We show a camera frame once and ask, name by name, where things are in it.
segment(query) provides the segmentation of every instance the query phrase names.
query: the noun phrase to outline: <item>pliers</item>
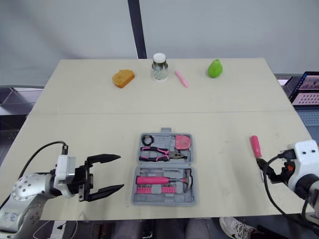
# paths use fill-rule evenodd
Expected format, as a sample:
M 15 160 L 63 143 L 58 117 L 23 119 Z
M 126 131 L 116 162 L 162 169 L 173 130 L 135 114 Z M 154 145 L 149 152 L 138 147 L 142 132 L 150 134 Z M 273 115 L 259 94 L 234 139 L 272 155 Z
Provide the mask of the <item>pliers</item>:
M 150 158 L 147 156 L 141 156 L 140 160 L 141 161 L 148 161 L 148 162 L 157 162 L 157 161 L 164 161 L 167 162 L 169 161 L 170 158 L 173 159 L 178 159 L 178 158 L 183 158 L 187 159 L 187 156 L 184 156 L 184 154 L 178 152 L 178 151 L 169 151 L 167 148 L 157 148 L 157 147 L 141 147 L 141 151 L 154 151 L 154 152 L 159 152 L 163 153 L 164 155 L 161 155 L 156 158 Z

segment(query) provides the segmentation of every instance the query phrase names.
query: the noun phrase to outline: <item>black cable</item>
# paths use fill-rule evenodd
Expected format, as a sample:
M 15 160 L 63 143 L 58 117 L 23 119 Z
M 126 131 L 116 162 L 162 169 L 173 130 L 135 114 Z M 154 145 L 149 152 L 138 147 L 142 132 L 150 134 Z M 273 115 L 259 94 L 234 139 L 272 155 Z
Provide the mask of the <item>black cable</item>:
M 301 212 L 301 217 L 306 220 L 306 209 L 307 209 L 307 205 L 308 205 L 308 200 L 305 200 L 305 203 L 303 205 L 303 210 Z
M 298 223 L 304 227 L 307 227 L 308 229 L 312 230 L 313 232 L 318 232 L 318 229 L 314 228 L 314 225 L 312 223 L 310 223 L 309 221 L 303 221 L 303 220 L 298 220 L 290 215 L 288 215 L 287 213 L 285 213 L 274 201 L 274 199 L 272 198 L 272 196 L 270 195 L 270 192 L 269 192 L 269 188 L 268 188 L 268 182 L 267 182 L 267 168 L 269 167 L 269 165 L 274 162 L 276 159 L 279 159 L 281 158 L 281 155 L 277 155 L 276 157 L 272 158 L 271 160 L 269 160 L 267 162 L 267 164 L 264 166 L 264 169 L 263 169 L 263 177 L 264 177 L 264 185 L 265 185 L 265 190 L 266 190 L 266 193 L 267 193 L 267 196 L 270 200 L 270 202 L 274 205 L 274 207 L 282 214 L 284 215 L 287 219 L 290 219 L 292 220 L 293 222 L 295 223 Z
M 25 166 L 23 167 L 23 169 L 22 169 L 22 171 L 21 171 L 21 173 L 20 173 L 18 179 L 23 176 L 25 170 L 27 169 L 27 167 L 29 166 L 29 164 L 31 163 L 31 161 L 34 159 L 34 157 L 36 157 L 36 155 L 37 155 L 41 150 L 43 150 L 44 148 L 47 148 L 47 147 L 50 146 L 50 145 L 58 144 L 58 143 L 60 143 L 60 144 L 63 145 L 63 146 L 62 146 L 62 154 L 68 154 L 68 145 L 67 145 L 65 142 L 63 142 L 63 141 L 54 141 L 54 142 L 48 143 L 48 144 L 42 146 L 40 149 L 38 149 L 38 150 L 31 156 L 31 158 L 28 160 L 28 162 L 27 162 L 27 163 L 25 164 Z M 9 198 L 10 198 L 10 195 L 9 195 L 9 196 L 4 200 L 4 202 L 1 204 L 0 209 L 5 205 L 5 203 L 9 200 Z

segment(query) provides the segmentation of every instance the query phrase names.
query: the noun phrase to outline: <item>green fruit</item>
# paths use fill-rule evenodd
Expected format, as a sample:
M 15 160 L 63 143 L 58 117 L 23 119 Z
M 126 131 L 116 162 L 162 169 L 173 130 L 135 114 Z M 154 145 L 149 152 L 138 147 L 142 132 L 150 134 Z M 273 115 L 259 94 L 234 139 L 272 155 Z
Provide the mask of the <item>green fruit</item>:
M 209 65 L 207 72 L 210 77 L 216 78 L 223 72 L 223 66 L 220 61 L 216 59 Z

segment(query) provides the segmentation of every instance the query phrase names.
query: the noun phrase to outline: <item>gray plastic case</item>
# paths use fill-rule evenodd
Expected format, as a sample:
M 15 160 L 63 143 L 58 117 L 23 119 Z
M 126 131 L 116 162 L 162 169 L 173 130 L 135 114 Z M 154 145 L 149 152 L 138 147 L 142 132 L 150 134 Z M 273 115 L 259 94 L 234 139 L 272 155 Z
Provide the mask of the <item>gray plastic case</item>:
M 140 156 L 157 157 L 162 154 L 153 151 L 141 151 L 141 147 L 147 147 L 142 144 L 142 137 L 151 135 L 154 138 L 152 147 L 167 148 L 170 151 L 175 151 L 175 135 L 186 135 L 190 137 L 191 146 L 188 150 L 180 150 L 180 153 L 187 156 L 187 159 L 170 159 L 168 162 L 144 162 L 140 161 Z M 136 167 L 134 173 L 134 184 L 132 192 L 132 203 L 135 205 L 154 205 L 154 206 L 193 206 L 196 204 L 196 173 L 190 166 L 194 161 L 194 141 L 188 133 L 172 133 L 171 128 L 161 128 L 161 133 L 143 133 L 140 136 L 140 144 L 138 150 L 138 161 L 140 166 Z M 161 193 L 162 185 L 143 185 L 143 187 L 151 188 L 151 194 L 138 194 L 136 178 L 137 176 L 158 176 L 169 177 L 172 179 L 181 179 L 185 177 L 185 169 L 191 169 L 193 177 L 192 187 L 188 192 L 185 192 L 186 184 L 182 182 L 170 183 L 171 186 L 176 186 L 176 193 Z

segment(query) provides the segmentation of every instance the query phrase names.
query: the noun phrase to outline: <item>bread slice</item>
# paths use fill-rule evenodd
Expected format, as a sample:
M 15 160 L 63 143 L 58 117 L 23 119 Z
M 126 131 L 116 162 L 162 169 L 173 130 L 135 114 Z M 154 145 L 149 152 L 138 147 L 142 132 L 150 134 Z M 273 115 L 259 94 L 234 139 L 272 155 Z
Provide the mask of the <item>bread slice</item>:
M 113 77 L 113 83 L 119 87 L 123 88 L 126 86 L 132 79 L 134 79 L 135 75 L 134 72 L 131 70 L 120 70 L 116 73 Z

